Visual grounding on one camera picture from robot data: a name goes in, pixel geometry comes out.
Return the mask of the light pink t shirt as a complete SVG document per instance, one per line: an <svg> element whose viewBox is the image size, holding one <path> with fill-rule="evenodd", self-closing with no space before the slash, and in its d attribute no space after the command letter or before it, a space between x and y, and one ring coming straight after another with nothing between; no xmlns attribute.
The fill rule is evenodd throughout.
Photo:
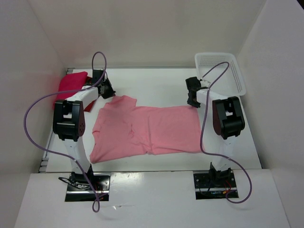
<svg viewBox="0 0 304 228"><path fill-rule="evenodd" d="M115 96L98 112L92 135L91 163L137 155L200 152L200 119L192 106L137 106Z"/></svg>

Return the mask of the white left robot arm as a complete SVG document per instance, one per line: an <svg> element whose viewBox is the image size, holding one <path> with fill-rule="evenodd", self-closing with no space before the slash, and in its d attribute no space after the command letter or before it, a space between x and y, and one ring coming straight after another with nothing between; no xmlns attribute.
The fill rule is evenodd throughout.
<svg viewBox="0 0 304 228"><path fill-rule="evenodd" d="M71 156L72 179L85 190L93 188L95 178L83 143L85 111L91 111L95 101L115 96L115 91L104 70L93 70L64 76L59 84L59 94L53 104L53 132L61 139Z"/></svg>

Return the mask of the magenta t shirt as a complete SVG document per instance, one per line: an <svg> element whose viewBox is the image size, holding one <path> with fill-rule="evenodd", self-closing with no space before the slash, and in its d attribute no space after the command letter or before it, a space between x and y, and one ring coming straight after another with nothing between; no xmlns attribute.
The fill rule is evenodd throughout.
<svg viewBox="0 0 304 228"><path fill-rule="evenodd" d="M67 74L61 79L58 91L80 90L85 85L87 78L88 73L85 71ZM53 102L53 109L57 100L65 100L74 94L76 94L76 92L58 94Z"/></svg>

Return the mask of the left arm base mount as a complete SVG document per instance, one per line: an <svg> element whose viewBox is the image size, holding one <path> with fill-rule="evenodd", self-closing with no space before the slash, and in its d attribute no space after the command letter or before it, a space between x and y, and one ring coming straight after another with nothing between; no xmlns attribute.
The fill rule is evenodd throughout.
<svg viewBox="0 0 304 228"><path fill-rule="evenodd" d="M96 197L89 183L80 174L71 174L68 178L59 177L67 184L65 202L93 202ZM110 173L93 173L89 179L99 200L109 201Z"/></svg>

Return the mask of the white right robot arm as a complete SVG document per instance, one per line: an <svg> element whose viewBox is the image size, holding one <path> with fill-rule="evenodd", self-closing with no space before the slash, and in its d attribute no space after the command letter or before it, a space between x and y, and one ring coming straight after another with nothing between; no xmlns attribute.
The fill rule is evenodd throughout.
<svg viewBox="0 0 304 228"><path fill-rule="evenodd" d="M210 163L208 180L212 186L218 187L230 177L231 168L228 161L232 156L236 138L245 128L240 101L236 96L228 97L211 91L203 86L197 77L190 77L185 82L188 90L187 104L195 108L200 108L201 104L205 105L200 148L203 154L214 157ZM214 132L222 138L217 153L207 152L203 146L203 133L209 110Z"/></svg>

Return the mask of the dark red t shirt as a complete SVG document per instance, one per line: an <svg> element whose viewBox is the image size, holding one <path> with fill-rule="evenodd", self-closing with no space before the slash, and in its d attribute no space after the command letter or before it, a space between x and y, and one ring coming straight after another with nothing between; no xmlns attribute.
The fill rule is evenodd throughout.
<svg viewBox="0 0 304 228"><path fill-rule="evenodd" d="M93 84L94 84L93 79L87 76L85 80L85 86L92 86ZM88 93L85 94L85 99L84 99L85 112L91 112L96 98L97 98L97 92L95 90L90 90Z"/></svg>

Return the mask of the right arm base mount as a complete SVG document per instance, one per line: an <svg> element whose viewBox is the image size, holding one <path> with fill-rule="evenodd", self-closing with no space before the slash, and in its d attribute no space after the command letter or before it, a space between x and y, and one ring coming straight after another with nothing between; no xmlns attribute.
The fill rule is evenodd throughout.
<svg viewBox="0 0 304 228"><path fill-rule="evenodd" d="M238 199L238 190L233 171L228 178L211 180L207 171L193 173L196 200Z"/></svg>

